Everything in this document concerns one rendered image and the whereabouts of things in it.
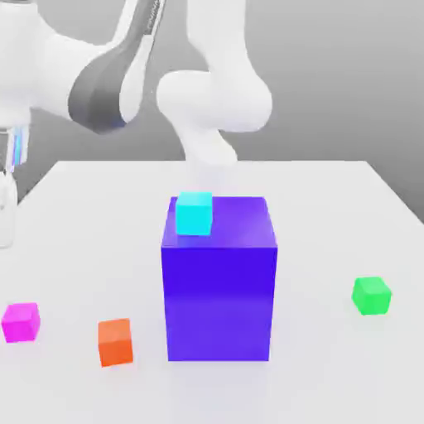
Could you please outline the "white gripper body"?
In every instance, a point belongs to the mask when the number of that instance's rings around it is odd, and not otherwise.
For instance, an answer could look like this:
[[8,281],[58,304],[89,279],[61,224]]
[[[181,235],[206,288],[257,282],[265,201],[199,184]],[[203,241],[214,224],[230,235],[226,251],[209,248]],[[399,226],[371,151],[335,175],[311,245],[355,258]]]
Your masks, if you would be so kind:
[[12,245],[17,217],[17,184],[12,173],[0,173],[0,248]]

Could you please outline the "small magenta cube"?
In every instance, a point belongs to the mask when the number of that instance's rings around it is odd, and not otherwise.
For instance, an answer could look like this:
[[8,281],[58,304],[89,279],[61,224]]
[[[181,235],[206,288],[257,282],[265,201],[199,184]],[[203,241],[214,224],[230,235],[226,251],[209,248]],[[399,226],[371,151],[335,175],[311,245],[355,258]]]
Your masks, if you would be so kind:
[[34,341],[40,325],[40,312],[35,302],[8,305],[1,320],[2,332],[9,344]]

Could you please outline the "small orange cube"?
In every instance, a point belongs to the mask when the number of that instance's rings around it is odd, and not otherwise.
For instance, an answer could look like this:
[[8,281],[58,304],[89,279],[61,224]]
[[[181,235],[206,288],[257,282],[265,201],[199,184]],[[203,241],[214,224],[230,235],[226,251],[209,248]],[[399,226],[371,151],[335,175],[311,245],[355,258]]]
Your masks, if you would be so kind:
[[104,320],[98,323],[98,348],[102,367],[130,364],[133,343],[130,320]]

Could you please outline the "small cyan cube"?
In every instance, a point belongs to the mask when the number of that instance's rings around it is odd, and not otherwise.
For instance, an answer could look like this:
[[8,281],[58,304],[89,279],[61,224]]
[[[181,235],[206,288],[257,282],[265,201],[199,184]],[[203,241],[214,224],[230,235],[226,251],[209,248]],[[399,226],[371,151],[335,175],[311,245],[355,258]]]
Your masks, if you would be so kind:
[[206,191],[183,191],[176,199],[176,233],[209,236],[213,222],[213,196]]

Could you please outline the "small green cube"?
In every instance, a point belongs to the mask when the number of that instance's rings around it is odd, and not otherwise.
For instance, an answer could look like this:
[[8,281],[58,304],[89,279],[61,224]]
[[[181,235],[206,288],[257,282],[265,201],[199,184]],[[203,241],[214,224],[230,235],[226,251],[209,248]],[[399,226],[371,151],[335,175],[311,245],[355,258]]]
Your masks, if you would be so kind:
[[358,277],[354,280],[351,298],[361,315],[385,315],[392,291],[381,277]]

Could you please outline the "large blue box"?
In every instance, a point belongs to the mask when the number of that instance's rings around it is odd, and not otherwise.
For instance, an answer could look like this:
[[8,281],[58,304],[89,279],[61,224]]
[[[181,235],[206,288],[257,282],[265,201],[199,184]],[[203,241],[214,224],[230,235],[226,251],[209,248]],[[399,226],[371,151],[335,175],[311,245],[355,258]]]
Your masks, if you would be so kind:
[[216,197],[208,236],[176,234],[167,211],[161,269],[170,361],[267,361],[277,240],[263,197]]

